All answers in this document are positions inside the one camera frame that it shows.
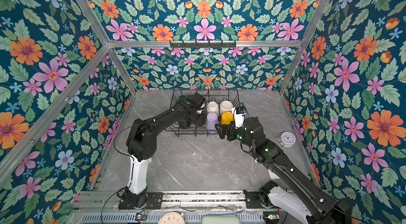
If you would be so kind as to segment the lilac plastic cup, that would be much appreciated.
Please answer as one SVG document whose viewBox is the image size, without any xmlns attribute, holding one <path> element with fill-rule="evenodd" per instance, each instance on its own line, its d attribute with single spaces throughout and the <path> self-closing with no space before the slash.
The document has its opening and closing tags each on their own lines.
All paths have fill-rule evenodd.
<svg viewBox="0 0 406 224">
<path fill-rule="evenodd" d="M 218 124 L 218 116 L 216 113 L 208 113 L 206 116 L 206 130 L 209 134 L 216 134 L 216 124 Z"/>
</svg>

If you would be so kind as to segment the yellow plastic mug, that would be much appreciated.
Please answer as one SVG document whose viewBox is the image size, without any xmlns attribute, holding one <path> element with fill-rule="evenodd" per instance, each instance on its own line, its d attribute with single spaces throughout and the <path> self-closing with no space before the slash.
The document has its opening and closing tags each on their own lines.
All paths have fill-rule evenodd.
<svg viewBox="0 0 406 224">
<path fill-rule="evenodd" d="M 234 115 L 232 112 L 224 112 L 221 118 L 222 125 L 230 125 L 234 121 Z"/>
</svg>

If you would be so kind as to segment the cream white octagonal mug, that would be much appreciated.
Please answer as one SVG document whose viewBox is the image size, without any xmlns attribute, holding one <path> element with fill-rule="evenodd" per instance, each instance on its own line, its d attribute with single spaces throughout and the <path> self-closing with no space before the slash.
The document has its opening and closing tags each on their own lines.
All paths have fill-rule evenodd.
<svg viewBox="0 0 406 224">
<path fill-rule="evenodd" d="M 219 116 L 219 106 L 218 103 L 216 101 L 209 101 L 207 103 L 207 113 L 214 113 L 216 116 Z"/>
</svg>

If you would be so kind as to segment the white mug red interior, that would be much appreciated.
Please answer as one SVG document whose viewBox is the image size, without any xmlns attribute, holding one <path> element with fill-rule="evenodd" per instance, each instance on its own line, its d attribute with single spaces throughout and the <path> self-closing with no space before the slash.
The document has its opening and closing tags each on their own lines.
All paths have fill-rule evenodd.
<svg viewBox="0 0 406 224">
<path fill-rule="evenodd" d="M 223 100 L 219 106 L 219 113 L 223 115 L 226 112 L 231 112 L 233 109 L 233 103 L 228 100 Z"/>
</svg>

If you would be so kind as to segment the black mug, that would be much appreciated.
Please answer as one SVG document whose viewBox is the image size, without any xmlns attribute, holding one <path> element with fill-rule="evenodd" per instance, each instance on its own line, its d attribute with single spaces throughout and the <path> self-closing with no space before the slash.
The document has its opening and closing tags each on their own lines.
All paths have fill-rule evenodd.
<svg viewBox="0 0 406 224">
<path fill-rule="evenodd" d="M 178 121 L 179 128 L 182 130 L 186 130 L 191 126 L 191 122 L 189 119 L 184 118 Z"/>
</svg>

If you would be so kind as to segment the green mug white interior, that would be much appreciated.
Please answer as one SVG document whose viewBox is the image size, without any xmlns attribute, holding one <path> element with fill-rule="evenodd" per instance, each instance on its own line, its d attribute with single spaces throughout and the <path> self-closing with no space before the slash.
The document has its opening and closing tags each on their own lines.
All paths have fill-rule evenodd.
<svg viewBox="0 0 406 224">
<path fill-rule="evenodd" d="M 183 100 L 187 100 L 188 96 L 187 95 L 180 95 L 178 100 L 183 101 Z"/>
</svg>

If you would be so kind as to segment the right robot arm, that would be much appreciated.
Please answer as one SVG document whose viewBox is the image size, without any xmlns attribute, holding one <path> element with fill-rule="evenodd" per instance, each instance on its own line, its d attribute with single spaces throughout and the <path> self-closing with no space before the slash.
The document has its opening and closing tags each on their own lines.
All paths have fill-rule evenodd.
<svg viewBox="0 0 406 224">
<path fill-rule="evenodd" d="M 278 176 L 292 193 L 276 182 L 262 187 L 264 198 L 303 224 L 350 224 L 351 207 L 345 200 L 335 200 L 308 179 L 290 161 L 282 148 L 266 138 L 259 119 L 246 118 L 241 127 L 216 124 L 221 139 L 238 140 L 250 148 L 248 154 L 268 171 Z"/>
</svg>

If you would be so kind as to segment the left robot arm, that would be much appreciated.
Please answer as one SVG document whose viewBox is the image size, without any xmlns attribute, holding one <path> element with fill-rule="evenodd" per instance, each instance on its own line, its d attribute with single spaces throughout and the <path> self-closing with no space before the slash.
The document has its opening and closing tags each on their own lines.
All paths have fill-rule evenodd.
<svg viewBox="0 0 406 224">
<path fill-rule="evenodd" d="M 141 209 L 148 204 L 148 166 L 157 149 L 158 135 L 181 120 L 203 126 L 206 116 L 202 110 L 206 104 L 203 95 L 194 93 L 191 97 L 179 98 L 169 109 L 152 118 L 133 122 L 126 141 L 126 156 L 130 161 L 129 181 L 121 196 L 120 209 Z"/>
</svg>

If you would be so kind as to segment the small white alarm clock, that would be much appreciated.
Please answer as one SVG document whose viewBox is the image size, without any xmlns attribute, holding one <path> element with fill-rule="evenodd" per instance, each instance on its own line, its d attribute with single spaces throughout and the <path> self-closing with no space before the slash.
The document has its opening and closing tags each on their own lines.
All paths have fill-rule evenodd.
<svg viewBox="0 0 406 224">
<path fill-rule="evenodd" d="M 292 148 L 296 143 L 296 137 L 291 132 L 283 132 L 279 137 L 279 142 L 283 148 Z"/>
</svg>

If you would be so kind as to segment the white box right side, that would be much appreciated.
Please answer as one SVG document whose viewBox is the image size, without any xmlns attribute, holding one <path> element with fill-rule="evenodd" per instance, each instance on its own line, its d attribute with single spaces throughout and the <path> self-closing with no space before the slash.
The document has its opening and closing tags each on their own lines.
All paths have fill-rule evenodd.
<svg viewBox="0 0 406 224">
<path fill-rule="evenodd" d="M 270 180 L 272 180 L 272 181 L 280 180 L 280 177 L 276 173 L 274 173 L 270 169 L 268 169 L 267 171 L 268 171 L 268 175 L 270 177 Z"/>
</svg>

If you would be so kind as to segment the green sponge block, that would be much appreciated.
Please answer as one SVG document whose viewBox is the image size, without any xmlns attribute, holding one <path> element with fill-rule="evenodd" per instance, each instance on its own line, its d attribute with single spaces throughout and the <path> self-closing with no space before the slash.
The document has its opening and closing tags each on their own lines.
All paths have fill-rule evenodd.
<svg viewBox="0 0 406 224">
<path fill-rule="evenodd" d="M 237 216 L 204 216 L 201 224 L 241 224 Z"/>
</svg>

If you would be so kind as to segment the round beige plate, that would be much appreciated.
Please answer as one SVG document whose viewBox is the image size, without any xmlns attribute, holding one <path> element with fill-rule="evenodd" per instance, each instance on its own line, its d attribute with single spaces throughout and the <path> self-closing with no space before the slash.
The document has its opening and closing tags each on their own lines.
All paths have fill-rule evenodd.
<svg viewBox="0 0 406 224">
<path fill-rule="evenodd" d="M 162 216 L 158 224 L 186 224 L 182 213 L 168 212 Z"/>
</svg>

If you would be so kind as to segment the black hook rail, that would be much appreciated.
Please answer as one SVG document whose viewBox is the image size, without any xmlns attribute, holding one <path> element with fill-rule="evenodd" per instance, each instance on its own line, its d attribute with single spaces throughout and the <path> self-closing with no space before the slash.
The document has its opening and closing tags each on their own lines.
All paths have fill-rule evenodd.
<svg viewBox="0 0 406 224">
<path fill-rule="evenodd" d="M 171 48 L 236 48 L 237 44 L 234 41 L 170 41 Z"/>
</svg>

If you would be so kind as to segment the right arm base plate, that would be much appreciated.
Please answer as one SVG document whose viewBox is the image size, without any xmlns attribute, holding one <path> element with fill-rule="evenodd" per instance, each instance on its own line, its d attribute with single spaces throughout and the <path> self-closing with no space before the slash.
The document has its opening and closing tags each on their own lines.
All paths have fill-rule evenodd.
<svg viewBox="0 0 406 224">
<path fill-rule="evenodd" d="M 276 208 L 264 192 L 243 190 L 247 209 L 271 209 Z"/>
</svg>

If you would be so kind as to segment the aluminium front rail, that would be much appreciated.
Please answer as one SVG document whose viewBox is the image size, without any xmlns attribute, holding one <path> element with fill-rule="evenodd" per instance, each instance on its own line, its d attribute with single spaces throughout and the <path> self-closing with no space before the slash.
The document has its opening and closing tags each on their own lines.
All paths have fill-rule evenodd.
<svg viewBox="0 0 406 224">
<path fill-rule="evenodd" d="M 75 210 L 97 211 L 117 210 L 123 200 L 115 191 L 83 192 L 73 204 Z M 160 191 L 150 192 L 147 196 L 148 209 L 263 209 L 257 191 L 242 190 L 197 190 L 197 191 Z"/>
</svg>

